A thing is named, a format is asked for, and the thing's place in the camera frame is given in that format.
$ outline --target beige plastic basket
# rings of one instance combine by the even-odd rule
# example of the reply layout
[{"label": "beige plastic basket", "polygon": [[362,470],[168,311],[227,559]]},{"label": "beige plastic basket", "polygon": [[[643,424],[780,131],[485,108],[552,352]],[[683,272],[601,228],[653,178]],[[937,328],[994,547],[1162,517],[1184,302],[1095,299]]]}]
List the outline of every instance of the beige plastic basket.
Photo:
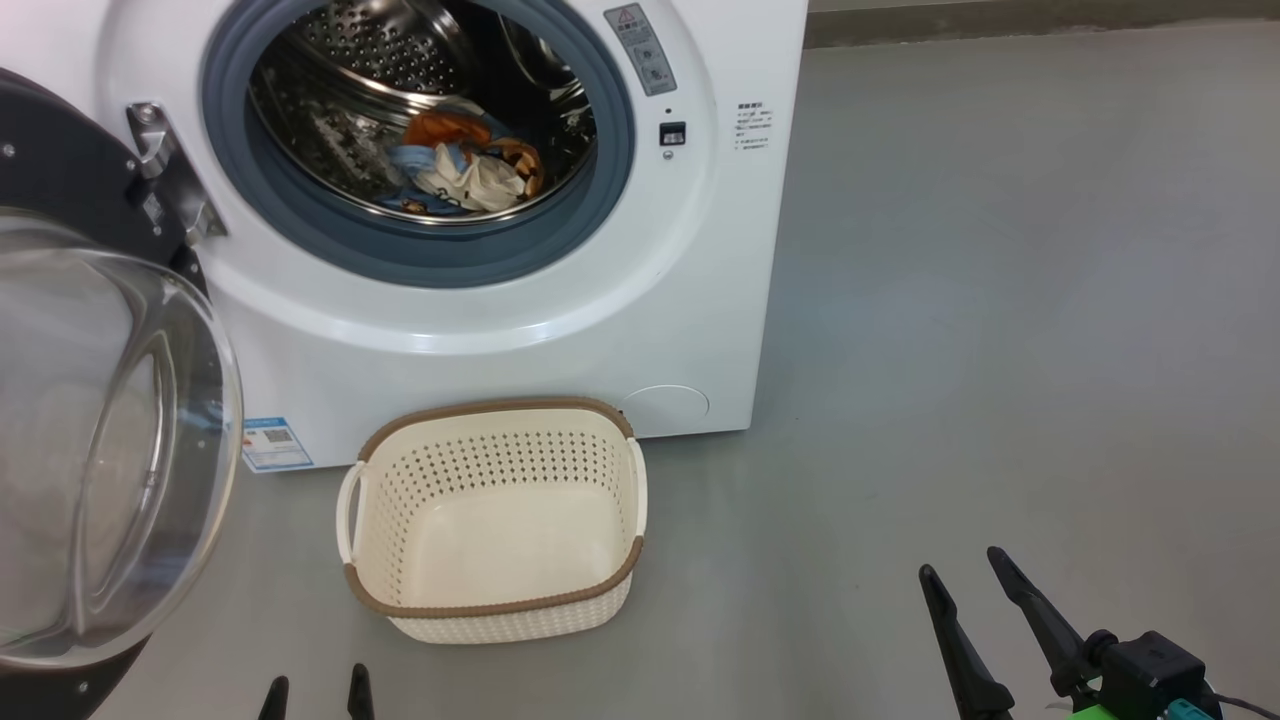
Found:
[{"label": "beige plastic basket", "polygon": [[646,514],[644,456],[613,407],[461,405],[365,443],[338,493],[338,552],[356,597],[419,641],[527,641],[622,607]]}]

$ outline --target front-load washing machine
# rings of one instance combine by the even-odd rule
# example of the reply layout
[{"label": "front-load washing machine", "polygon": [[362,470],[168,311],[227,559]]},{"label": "front-load washing machine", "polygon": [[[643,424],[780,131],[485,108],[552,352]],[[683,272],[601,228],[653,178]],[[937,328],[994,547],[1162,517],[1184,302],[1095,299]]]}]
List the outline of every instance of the front-load washing machine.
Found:
[{"label": "front-load washing machine", "polygon": [[[9,9],[0,69],[137,149],[115,196],[193,247],[244,457],[279,470],[495,397],[746,428],[804,22],[801,0],[50,0]],[[0,173],[42,142],[0,136]],[[116,160],[49,155],[40,211],[92,236],[84,183]]]}]

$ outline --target metal hinge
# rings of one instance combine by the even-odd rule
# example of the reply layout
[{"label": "metal hinge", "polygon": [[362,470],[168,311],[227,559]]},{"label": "metal hinge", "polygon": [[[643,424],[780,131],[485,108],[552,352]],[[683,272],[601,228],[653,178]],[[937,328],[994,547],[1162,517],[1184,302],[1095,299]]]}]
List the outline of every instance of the metal hinge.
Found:
[{"label": "metal hinge", "polygon": [[187,231],[187,245],[195,247],[206,238],[225,236],[227,228],[164,110],[155,102],[134,102],[127,114],[141,155],[138,172],[154,182],[156,193],[178,213]]}]

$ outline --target washing machine opening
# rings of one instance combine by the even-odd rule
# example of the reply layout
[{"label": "washing machine opening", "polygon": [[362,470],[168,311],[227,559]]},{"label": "washing machine opening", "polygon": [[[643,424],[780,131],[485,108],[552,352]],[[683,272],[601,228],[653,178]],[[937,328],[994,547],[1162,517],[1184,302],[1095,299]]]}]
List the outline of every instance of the washing machine opening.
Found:
[{"label": "washing machine opening", "polygon": [[586,91],[549,42],[468,0],[334,0],[282,32],[250,83],[289,159],[367,210],[500,222],[593,163]]},{"label": "washing machine opening", "polygon": [[205,124],[239,197],[321,260],[506,282],[589,242],[622,196],[635,120],[609,42],[566,0],[238,0],[206,53]]}]

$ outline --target laundry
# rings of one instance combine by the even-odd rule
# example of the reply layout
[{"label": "laundry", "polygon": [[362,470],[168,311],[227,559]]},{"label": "laundry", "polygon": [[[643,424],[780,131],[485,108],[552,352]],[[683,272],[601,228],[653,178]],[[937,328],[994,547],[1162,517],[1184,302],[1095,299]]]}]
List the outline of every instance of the laundry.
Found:
[{"label": "laundry", "polygon": [[498,213],[541,190],[541,159],[479,105],[454,100],[410,120],[387,152],[399,192],[385,206],[424,215]]}]

